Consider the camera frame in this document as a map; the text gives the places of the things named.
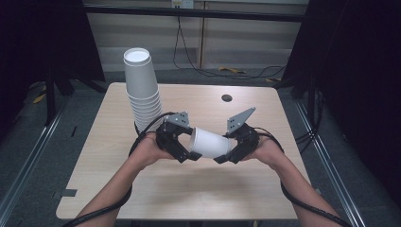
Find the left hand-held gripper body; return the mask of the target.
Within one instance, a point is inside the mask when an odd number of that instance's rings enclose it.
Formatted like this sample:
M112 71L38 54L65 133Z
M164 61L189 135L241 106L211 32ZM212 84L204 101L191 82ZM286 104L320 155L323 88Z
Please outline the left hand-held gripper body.
M189 127L190 123L187 112L169 113L164 117L163 123L156 131L156 142L158 147L167 151L174 159L176 159L176 152L180 148L185 148L179 141L179 136L184 134L181 133L181 128Z

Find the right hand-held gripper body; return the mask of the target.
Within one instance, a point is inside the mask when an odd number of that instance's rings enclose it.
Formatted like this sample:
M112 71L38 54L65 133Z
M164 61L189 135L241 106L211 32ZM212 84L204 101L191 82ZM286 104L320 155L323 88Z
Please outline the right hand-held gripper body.
M237 141L235 157L238 161L242 161L248 154L253 152L259 143L259 136L256 130L246 123L246 120L254 111L255 107L251 107L227 119L226 133L232 134Z

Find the single white paper cup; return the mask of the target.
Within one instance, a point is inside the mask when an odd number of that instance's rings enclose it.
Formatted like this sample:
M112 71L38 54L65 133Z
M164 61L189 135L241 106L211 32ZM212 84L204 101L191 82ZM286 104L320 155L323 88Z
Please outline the single white paper cup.
M218 158L226 155L231 148L228 138L200 128L195 128L190 136L189 151L204 158Z

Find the stack of white paper cups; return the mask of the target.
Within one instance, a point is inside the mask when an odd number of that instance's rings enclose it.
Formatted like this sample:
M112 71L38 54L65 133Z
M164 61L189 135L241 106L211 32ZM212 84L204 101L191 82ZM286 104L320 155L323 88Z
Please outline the stack of white paper cups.
M139 131L156 131L163 119L159 86L150 53L135 47L123 55L126 93Z

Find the person's left hand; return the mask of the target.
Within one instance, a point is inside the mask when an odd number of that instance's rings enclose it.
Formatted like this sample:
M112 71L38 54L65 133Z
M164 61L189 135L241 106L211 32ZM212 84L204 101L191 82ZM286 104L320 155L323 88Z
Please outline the person's left hand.
M144 169L162 159L172 160L173 157L158 147L155 132L147 133L130 156L130 161L139 169Z

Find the person's right hand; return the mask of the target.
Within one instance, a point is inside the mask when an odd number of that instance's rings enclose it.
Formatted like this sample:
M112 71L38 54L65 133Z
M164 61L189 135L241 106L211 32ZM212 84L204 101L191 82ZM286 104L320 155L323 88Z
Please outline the person's right hand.
M248 154L244 161L256 159L271 169L277 170L282 164L284 153L279 147L268 137L261 136L255 151Z

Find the yellow floor tool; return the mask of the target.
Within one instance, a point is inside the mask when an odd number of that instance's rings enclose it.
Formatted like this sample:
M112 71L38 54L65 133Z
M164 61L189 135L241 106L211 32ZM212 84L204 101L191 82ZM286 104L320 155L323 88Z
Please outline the yellow floor tool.
M218 70L219 71L227 71L227 72L231 72L231 73L235 73L235 74L242 74L242 75L246 74L246 72L243 70L230 68L230 67L224 67L224 66L219 67Z

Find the black horizontal bar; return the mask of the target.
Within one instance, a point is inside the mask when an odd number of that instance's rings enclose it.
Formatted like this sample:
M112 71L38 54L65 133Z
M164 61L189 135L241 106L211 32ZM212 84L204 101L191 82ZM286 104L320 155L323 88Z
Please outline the black horizontal bar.
M209 9L167 9L167 8L137 8L137 7L117 7L98 4L84 4L86 12L90 13L109 13L127 15L150 15L150 16L175 16L175 17L195 17L213 19L234 19L234 20L254 20L254 21L273 21L273 22L292 22L301 23L306 17L296 14L277 14L259 12L239 12Z

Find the black curtain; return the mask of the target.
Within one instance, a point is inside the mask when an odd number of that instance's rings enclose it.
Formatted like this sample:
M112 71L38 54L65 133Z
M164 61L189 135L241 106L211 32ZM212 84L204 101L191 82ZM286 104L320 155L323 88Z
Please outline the black curtain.
M401 0L309 0L284 78L318 88L401 208Z
M83 0L0 0L0 137L44 81L69 96L77 79L103 93L105 79Z

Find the black metal stand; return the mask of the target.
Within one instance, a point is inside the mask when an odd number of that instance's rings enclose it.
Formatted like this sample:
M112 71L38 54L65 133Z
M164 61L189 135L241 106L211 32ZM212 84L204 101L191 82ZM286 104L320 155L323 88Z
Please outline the black metal stand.
M58 88L63 96L70 96L74 93L74 88L69 78L69 70L65 66L52 66L45 74L46 126L56 116L55 88Z

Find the yellow floor scrap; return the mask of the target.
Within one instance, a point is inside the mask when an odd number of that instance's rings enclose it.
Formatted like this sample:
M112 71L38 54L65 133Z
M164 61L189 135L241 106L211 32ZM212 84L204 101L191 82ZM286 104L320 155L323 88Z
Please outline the yellow floor scrap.
M40 103L46 95L46 87L44 86L43 89L38 93L38 95L34 98L33 104Z

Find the metal floor rail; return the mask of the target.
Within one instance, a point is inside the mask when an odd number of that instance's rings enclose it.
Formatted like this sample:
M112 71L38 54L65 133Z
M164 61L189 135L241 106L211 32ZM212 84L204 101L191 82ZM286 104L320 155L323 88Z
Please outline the metal floor rail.
M55 129L58 127L61 116L69 102L70 98L66 97L61 101L60 108L56 111L55 116L44 126L40 137L26 158L21 170L18 172L16 179L13 181L10 189L7 191L3 199L0 201L0 227L4 227L8 222L15 204L21 197L26 183L32 174L34 167L39 162L43 152L52 137Z
M305 105L301 101L296 101L296 107L305 125L308 134L311 136L311 142L313 143L315 150L317 151L323 167L336 191L337 196L340 199L340 203L351 222L353 227L366 227L365 222L351 197L348 189L346 188L334 162L331 158L322 138L312 130L312 124L307 119L307 111Z

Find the white wall socket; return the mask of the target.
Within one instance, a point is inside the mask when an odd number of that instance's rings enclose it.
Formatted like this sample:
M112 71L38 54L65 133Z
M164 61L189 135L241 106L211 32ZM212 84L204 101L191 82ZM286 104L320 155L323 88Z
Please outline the white wall socket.
M194 0L171 0L174 9L193 9Z

